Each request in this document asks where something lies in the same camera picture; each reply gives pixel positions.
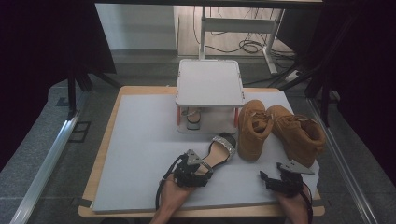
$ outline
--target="desk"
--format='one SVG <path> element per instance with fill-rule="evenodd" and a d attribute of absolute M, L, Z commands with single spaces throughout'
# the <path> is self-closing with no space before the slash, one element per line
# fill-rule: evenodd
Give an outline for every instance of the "desk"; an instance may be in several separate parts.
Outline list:
<path fill-rule="evenodd" d="M 277 91 L 277 89 L 264 88 L 245 88 L 246 92 L 270 92 Z M 122 95 L 133 94 L 174 94 L 176 95 L 175 87 L 123 87 L 120 89 L 116 103 L 114 104 L 109 122 L 106 127 L 105 135 L 102 144 L 99 147 L 98 155 L 92 168 L 90 178 L 82 196 L 83 200 L 94 201 L 96 191 L 99 185 L 101 173 L 106 159 L 106 153 L 110 142 L 110 137 L 113 131 L 115 119 L 120 105 Z M 325 212 L 323 205 L 315 206 L 320 203 L 320 196 L 317 193 L 314 197 L 314 216 L 322 216 Z M 132 213 L 117 213 L 117 214 L 96 214 L 91 208 L 80 206 L 78 213 L 82 217 L 152 217 L 153 212 L 132 212 Z M 284 213 L 278 204 L 243 206 L 233 208 L 212 208 L 199 210 L 183 210 L 177 211 L 174 217 L 282 217 Z"/>

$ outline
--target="sandal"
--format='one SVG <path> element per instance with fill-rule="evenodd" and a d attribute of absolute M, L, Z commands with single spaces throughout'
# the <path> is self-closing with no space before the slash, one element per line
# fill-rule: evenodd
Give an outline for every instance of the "sandal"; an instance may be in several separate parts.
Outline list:
<path fill-rule="evenodd" d="M 183 187 L 204 187 L 213 175 L 213 169 L 231 159 L 235 154 L 236 141 L 229 133 L 221 133 L 215 136 L 209 146 L 209 153 L 201 159 L 192 149 L 189 149 L 183 155 L 177 157 L 174 163 L 169 167 L 160 186 L 157 190 L 156 209 L 160 207 L 159 200 L 163 184 L 166 178 L 174 173 L 175 182 L 181 188 Z"/>
<path fill-rule="evenodd" d="M 201 128 L 201 109 L 199 107 L 189 107 L 183 115 L 187 116 L 188 130 L 199 130 Z"/>

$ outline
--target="sandal strap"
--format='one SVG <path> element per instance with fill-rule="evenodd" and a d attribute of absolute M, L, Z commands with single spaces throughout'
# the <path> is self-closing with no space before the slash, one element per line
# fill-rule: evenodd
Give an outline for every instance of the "sandal strap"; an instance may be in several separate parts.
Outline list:
<path fill-rule="evenodd" d="M 221 136 L 219 136 L 219 135 L 215 136 L 215 137 L 213 138 L 213 141 L 218 142 L 218 143 L 224 145 L 225 148 L 227 148 L 228 152 L 230 153 L 230 156 L 227 158 L 227 161 L 229 161 L 229 160 L 231 159 L 231 157 L 232 157 L 232 156 L 235 154 L 235 152 L 236 152 L 236 149 L 235 149 L 235 147 L 233 146 L 233 144 L 231 144 L 230 141 L 227 140 L 226 138 L 221 137 Z"/>
<path fill-rule="evenodd" d="M 196 110 L 194 110 L 194 111 L 192 111 L 190 113 L 188 113 L 188 110 L 184 110 L 184 111 L 181 112 L 181 116 L 188 117 L 188 116 L 194 115 L 196 113 L 200 113 L 200 112 L 201 112 L 201 109 L 196 109 Z"/>

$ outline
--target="metal rail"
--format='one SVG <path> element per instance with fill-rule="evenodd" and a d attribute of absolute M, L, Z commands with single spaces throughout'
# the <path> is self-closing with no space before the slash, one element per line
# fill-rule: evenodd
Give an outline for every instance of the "metal rail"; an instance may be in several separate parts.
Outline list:
<path fill-rule="evenodd" d="M 17 212 L 11 219 L 11 224 L 27 223 L 30 215 L 32 215 L 33 210 L 35 209 L 35 205 L 44 187 L 46 187 L 52 171 L 55 168 L 60 156 L 62 155 L 62 152 L 64 151 L 64 146 L 66 145 L 67 140 L 76 125 L 76 122 L 78 121 L 81 109 L 87 100 L 87 96 L 87 92 L 83 92 L 80 95 L 78 99 L 76 115 L 70 120 L 66 120 L 64 122 L 64 126 L 59 131 L 58 136 L 52 144 L 52 147 L 50 148 L 46 159 L 44 159 L 40 169 L 35 176 L 35 179 L 27 190 L 25 196 L 23 197 L 20 207 L 17 209 Z"/>
<path fill-rule="evenodd" d="M 330 128 L 326 127 L 324 125 L 324 122 L 320 118 L 320 115 L 318 113 L 319 112 L 318 105 L 316 104 L 315 100 L 311 98 L 307 98 L 306 101 L 308 102 L 308 105 L 311 107 L 315 119 L 319 122 L 320 126 L 325 131 L 328 140 L 327 143 L 328 148 L 332 153 L 332 157 L 334 158 L 334 161 L 337 164 L 338 169 L 340 170 L 341 176 L 344 178 L 344 181 L 346 182 L 346 186 L 353 200 L 355 201 L 355 204 L 358 207 L 359 212 L 361 213 L 361 217 L 364 223 L 367 224 L 378 223 L 370 203 L 367 201 L 361 187 L 359 186 L 358 182 L 355 179 L 355 176 L 352 174 L 351 170 L 349 169 L 349 166 L 347 165 L 347 161 L 344 158 L 340 147 L 337 145 L 336 141 L 334 140 Z"/>

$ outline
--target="tan work boot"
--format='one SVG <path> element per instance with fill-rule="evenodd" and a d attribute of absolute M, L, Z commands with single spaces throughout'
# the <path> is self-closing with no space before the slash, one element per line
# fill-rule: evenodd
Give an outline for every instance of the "tan work boot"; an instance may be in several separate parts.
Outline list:
<path fill-rule="evenodd" d="M 273 124 L 261 101 L 251 100 L 242 107 L 238 118 L 238 154 L 242 159 L 256 161 L 260 157 Z"/>
<path fill-rule="evenodd" d="M 274 120 L 273 134 L 283 143 L 289 160 L 311 167 L 317 155 L 324 151 L 326 136 L 313 119 L 292 115 L 282 105 L 273 105 L 267 114 Z"/>

